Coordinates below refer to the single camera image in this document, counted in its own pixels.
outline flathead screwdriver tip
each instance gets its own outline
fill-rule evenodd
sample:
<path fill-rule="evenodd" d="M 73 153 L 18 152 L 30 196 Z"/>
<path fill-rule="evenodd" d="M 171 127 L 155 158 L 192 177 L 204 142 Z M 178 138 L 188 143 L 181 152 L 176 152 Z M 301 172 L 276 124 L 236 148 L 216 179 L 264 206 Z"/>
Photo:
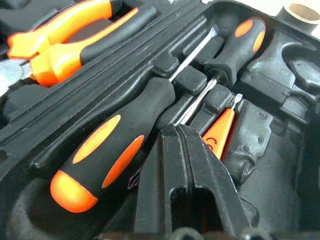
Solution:
<path fill-rule="evenodd" d="M 242 98 L 243 98 L 243 95 L 240 94 L 240 93 L 238 93 L 238 94 L 235 96 L 233 105 L 232 105 L 232 107 L 231 107 L 231 110 L 235 110 L 237 104 L 240 103 L 240 101 L 242 100 Z"/>
<path fill-rule="evenodd" d="M 213 37 L 215 37 L 217 34 L 218 34 L 218 32 L 219 32 L 219 28 L 218 28 L 218 26 L 215 24 L 215 25 L 213 25 L 213 27 L 210 29 L 210 36 L 213 38 Z"/>

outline cardboard tube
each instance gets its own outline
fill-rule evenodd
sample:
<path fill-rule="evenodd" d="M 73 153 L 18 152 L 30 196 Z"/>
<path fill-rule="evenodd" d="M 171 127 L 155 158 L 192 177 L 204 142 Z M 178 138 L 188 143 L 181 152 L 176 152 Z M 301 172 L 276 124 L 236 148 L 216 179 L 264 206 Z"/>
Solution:
<path fill-rule="evenodd" d="M 316 7 L 316 4 L 312 4 L 311 1 L 308 3 L 303 0 L 292 0 L 283 6 L 277 14 L 277 18 L 289 25 L 295 26 L 302 32 L 311 34 L 320 24 L 320 11 Z"/>

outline orange tool handle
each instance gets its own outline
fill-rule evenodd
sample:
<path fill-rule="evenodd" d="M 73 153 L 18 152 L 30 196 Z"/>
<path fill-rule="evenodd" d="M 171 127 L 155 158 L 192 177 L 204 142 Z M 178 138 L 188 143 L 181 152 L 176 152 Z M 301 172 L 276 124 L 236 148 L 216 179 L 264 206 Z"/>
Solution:
<path fill-rule="evenodd" d="M 109 47 L 125 41 L 147 25 L 157 14 L 151 5 L 134 8 L 99 33 L 79 42 L 55 44 L 30 60 L 32 77 L 42 86 L 61 83 Z"/>
<path fill-rule="evenodd" d="M 53 199 L 72 213 L 83 213 L 113 183 L 114 190 L 126 188 L 137 170 L 134 156 L 175 98 L 174 86 L 167 79 L 149 80 L 143 92 L 106 119 L 55 174 L 50 186 Z"/>
<path fill-rule="evenodd" d="M 110 18 L 121 6 L 121 0 L 86 0 L 78 3 L 34 31 L 10 36 L 7 55 L 9 58 L 31 59 L 49 46 L 64 43 L 84 26 L 102 18 Z"/>
<path fill-rule="evenodd" d="M 219 83 L 231 88 L 237 81 L 239 70 L 256 54 L 266 33 L 265 22 L 252 17 L 230 35 L 221 53 L 210 60 L 205 71 L 208 76 L 219 76 Z"/>
<path fill-rule="evenodd" d="M 203 141 L 209 146 L 219 160 L 221 160 L 234 118 L 235 111 L 231 109 L 225 110 L 221 117 L 202 137 Z"/>

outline pliers jaw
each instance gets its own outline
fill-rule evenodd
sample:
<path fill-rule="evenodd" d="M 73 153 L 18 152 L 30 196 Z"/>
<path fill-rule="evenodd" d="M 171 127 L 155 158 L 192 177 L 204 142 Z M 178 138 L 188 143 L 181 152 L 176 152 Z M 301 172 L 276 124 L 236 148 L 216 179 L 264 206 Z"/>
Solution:
<path fill-rule="evenodd" d="M 0 97 L 9 87 L 32 75 L 30 63 L 26 59 L 14 58 L 0 62 Z"/>

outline metal shaft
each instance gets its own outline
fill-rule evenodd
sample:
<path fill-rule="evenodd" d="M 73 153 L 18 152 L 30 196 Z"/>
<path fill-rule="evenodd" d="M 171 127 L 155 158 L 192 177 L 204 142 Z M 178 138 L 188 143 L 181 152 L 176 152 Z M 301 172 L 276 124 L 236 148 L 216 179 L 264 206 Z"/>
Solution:
<path fill-rule="evenodd" d="M 241 99 L 243 98 L 243 95 L 238 93 L 235 97 L 234 97 L 234 102 L 233 105 L 231 107 L 231 110 L 235 110 L 236 106 L 238 103 L 240 103 Z"/>
<path fill-rule="evenodd" d="M 217 36 L 216 26 L 212 27 L 208 35 L 200 42 L 200 44 L 191 52 L 191 54 L 180 64 L 177 70 L 169 78 L 169 82 L 172 82 L 176 76 L 181 73 L 183 69 L 188 66 L 193 59 L 201 52 L 201 50 L 207 45 L 207 43 L 215 36 Z"/>
<path fill-rule="evenodd" d="M 192 104 L 187 108 L 187 110 L 179 117 L 179 119 L 175 122 L 175 125 L 178 124 L 186 124 L 187 121 L 193 116 L 193 114 L 197 111 L 200 106 L 200 103 L 207 95 L 207 93 L 215 87 L 217 84 L 217 79 L 212 78 L 205 88 L 201 91 L 201 93 L 196 97 L 196 99 L 192 102 Z"/>

